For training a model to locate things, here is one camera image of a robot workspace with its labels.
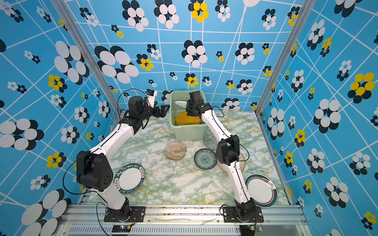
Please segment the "white plate teal emblem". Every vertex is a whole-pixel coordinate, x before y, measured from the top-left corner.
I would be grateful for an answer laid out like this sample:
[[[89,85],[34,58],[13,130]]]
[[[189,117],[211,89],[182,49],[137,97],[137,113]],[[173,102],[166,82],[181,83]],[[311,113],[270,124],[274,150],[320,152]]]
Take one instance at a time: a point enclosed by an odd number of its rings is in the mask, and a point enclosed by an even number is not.
[[[181,108],[184,108],[184,109],[187,108],[187,101],[176,100],[174,101],[174,103]]]

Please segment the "yellow scalloped dotted plate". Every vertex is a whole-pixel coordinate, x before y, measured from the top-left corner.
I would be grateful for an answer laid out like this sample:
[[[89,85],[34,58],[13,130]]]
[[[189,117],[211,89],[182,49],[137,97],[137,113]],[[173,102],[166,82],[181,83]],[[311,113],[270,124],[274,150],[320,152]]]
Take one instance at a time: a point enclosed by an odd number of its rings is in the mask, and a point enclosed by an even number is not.
[[[178,126],[198,125],[200,123],[201,123],[201,119],[199,117],[188,116],[187,112],[180,113],[176,118],[176,124]]]

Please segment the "white plate dark lettered rim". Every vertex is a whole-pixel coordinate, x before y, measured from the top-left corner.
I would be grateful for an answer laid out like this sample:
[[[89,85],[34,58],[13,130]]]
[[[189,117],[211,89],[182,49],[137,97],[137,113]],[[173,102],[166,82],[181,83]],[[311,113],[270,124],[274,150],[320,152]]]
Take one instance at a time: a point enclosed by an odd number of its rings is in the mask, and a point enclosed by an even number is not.
[[[135,192],[145,180],[145,170],[137,163],[130,163],[120,168],[114,177],[114,184],[121,194]]]

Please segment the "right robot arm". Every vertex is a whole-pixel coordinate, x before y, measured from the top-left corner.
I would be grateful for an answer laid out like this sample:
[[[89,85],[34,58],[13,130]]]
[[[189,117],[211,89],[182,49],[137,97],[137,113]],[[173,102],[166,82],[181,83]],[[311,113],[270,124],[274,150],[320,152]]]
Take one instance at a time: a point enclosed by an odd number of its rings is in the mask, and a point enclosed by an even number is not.
[[[237,135],[232,135],[216,116],[213,107],[204,102],[199,91],[190,92],[186,111],[189,116],[199,117],[211,130],[218,144],[216,158],[228,173],[234,190],[236,213],[246,222],[255,216],[256,204],[244,182],[240,167],[240,143]]]

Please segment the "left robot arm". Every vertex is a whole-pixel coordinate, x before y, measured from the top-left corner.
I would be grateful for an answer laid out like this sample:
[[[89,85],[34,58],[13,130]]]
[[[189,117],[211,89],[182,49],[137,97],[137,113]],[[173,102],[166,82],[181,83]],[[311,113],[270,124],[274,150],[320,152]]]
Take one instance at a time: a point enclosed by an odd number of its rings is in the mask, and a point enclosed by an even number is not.
[[[81,151],[76,158],[77,182],[98,194],[106,203],[105,213],[111,219],[125,222],[132,212],[130,202],[113,182],[110,160],[129,138],[144,129],[150,117],[164,118],[169,105],[158,106],[154,95],[133,96],[114,130],[97,146]]]

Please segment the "light green plastic bin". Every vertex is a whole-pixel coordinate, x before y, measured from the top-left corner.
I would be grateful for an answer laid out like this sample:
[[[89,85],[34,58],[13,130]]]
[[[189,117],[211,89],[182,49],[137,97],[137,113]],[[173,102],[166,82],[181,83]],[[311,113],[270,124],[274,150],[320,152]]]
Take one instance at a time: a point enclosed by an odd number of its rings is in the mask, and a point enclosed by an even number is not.
[[[173,91],[170,94],[170,126],[179,141],[203,139],[207,129],[207,125],[199,117],[189,116],[189,112],[186,112],[190,92]]]

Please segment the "clear glass plate near bin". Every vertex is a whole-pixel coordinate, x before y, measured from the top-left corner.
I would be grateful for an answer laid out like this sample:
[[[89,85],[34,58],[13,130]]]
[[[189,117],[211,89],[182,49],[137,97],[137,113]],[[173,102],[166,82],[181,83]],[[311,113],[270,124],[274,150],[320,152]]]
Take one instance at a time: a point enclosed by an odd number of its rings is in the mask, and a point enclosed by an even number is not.
[[[218,141],[212,133],[206,133],[203,138],[204,145],[213,151],[217,149]]]

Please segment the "pink glass plate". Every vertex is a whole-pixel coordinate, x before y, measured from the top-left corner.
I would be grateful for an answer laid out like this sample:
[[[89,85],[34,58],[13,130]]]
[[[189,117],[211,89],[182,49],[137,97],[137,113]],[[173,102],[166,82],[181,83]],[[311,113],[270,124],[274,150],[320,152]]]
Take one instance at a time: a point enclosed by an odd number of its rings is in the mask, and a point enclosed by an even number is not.
[[[167,144],[164,155],[169,160],[181,160],[187,152],[187,146],[179,141],[172,141]]]

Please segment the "blue floral ceramic plate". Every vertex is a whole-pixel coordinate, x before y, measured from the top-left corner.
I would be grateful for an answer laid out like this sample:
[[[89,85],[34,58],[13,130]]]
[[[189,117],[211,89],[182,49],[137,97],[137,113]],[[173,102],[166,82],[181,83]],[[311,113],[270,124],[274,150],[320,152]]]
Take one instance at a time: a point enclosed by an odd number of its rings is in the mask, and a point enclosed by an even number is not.
[[[217,164],[216,154],[208,148],[202,148],[195,153],[194,162],[200,169],[213,169]]]

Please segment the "beige ceramic plate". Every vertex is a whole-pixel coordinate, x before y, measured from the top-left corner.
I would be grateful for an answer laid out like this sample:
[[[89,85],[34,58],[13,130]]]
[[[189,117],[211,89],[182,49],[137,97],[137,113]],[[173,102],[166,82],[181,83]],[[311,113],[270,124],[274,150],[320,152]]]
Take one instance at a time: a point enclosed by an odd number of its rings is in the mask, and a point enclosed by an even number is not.
[[[239,155],[239,163],[240,163],[241,171],[243,172],[244,169],[245,169],[245,166],[246,166],[246,162],[245,162],[245,158],[244,158],[243,154],[240,154],[240,155]],[[219,167],[220,167],[225,173],[227,172],[227,168],[224,167],[223,164],[220,164],[220,163],[218,162],[218,166],[219,166]]]

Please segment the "white plate red green rim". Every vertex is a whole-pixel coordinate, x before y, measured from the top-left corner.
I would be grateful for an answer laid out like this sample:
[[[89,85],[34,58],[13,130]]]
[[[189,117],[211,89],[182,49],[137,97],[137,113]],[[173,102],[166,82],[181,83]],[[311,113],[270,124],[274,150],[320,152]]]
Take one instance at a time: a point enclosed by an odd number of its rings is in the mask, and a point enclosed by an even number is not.
[[[245,185],[258,207],[272,207],[278,199],[274,183],[262,174],[252,174],[245,179]]]

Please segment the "aluminium front rail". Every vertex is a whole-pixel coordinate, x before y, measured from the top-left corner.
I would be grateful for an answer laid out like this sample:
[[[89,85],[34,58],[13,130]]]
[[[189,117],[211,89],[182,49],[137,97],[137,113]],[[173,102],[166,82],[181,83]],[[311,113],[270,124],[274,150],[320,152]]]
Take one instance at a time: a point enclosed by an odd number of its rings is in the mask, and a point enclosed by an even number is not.
[[[104,222],[104,206],[73,205],[57,236],[311,236],[308,221],[299,206],[264,208],[262,221],[225,222],[220,206],[151,205],[146,206],[143,221]]]

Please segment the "left aluminium corner post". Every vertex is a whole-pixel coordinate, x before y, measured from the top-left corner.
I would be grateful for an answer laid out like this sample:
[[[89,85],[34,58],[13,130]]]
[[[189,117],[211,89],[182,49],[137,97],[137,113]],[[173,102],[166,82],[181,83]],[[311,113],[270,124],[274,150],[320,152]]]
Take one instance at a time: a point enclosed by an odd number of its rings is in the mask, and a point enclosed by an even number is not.
[[[84,56],[84,59],[88,63],[89,69],[93,73],[93,76],[96,78],[99,86],[103,90],[104,94],[108,98],[110,104],[115,109],[116,113],[119,115],[120,108],[118,102],[110,91],[109,84],[107,83],[105,77],[103,76],[96,60],[92,56],[90,48],[86,44],[86,41],[83,37],[83,33],[79,30],[78,26],[74,22],[74,18],[71,13],[69,13],[69,8],[66,6],[64,1],[51,1],[57,13],[61,16],[63,22],[67,25],[68,31],[76,43],[76,46],[79,48],[80,52]]]

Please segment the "aluminium corner post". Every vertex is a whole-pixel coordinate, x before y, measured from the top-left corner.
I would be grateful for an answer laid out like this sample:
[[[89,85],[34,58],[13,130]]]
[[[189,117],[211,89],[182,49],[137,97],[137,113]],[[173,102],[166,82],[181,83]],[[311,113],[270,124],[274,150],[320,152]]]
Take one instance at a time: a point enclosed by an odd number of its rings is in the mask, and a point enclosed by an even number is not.
[[[316,3],[316,0],[306,0],[304,1],[303,6],[301,7],[301,11],[299,14],[298,19],[296,20],[296,23],[292,27],[292,30],[290,31],[288,38],[283,46],[283,49],[280,52],[280,55],[276,61],[276,64],[273,68],[273,73],[270,76],[264,91],[260,97],[260,100],[258,102],[258,108],[256,109],[256,116],[259,116],[259,113],[264,108],[264,104],[266,103],[269,94],[271,92],[272,87],[274,86],[275,82],[277,81],[280,72],[283,69],[283,66],[285,65],[289,52],[292,49],[293,45],[296,43],[296,40],[301,33],[305,23],[307,22],[307,19],[311,13],[312,8],[314,7]]]
[[[79,30],[78,26],[74,22],[74,18],[71,13],[69,13],[69,8],[66,6],[64,1],[51,1],[57,13],[61,16],[63,22],[67,25],[68,31],[76,43],[76,46],[79,48],[80,52],[84,56],[84,59],[88,63],[89,69],[93,73],[93,76],[96,78],[99,86],[103,90],[104,94],[108,98],[110,104],[115,109],[116,113],[119,115],[120,108],[118,102],[110,91],[109,84],[107,83],[105,77],[103,76],[96,60],[92,56],[90,48],[86,44],[86,41],[83,37],[83,33]]]

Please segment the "right aluminium corner post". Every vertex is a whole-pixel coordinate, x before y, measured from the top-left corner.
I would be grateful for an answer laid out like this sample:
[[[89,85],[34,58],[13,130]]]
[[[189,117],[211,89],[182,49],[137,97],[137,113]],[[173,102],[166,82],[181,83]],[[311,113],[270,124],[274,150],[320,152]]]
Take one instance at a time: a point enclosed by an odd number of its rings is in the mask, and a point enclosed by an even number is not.
[[[272,87],[274,86],[275,82],[277,81],[280,72],[283,69],[283,66],[285,65],[289,52],[292,49],[293,45],[296,43],[296,40],[301,33],[305,23],[307,22],[307,19],[311,13],[312,8],[314,7],[316,3],[316,0],[306,0],[304,1],[303,6],[301,7],[301,11],[299,14],[298,19],[296,20],[296,23],[292,27],[292,30],[290,31],[288,38],[283,46],[283,49],[280,52],[280,55],[276,61],[276,64],[273,68],[273,73],[270,76],[264,91],[260,97],[260,100],[258,102],[258,108],[256,109],[256,116],[259,116],[259,113],[264,108],[264,104],[266,103],[269,94],[271,92]]]

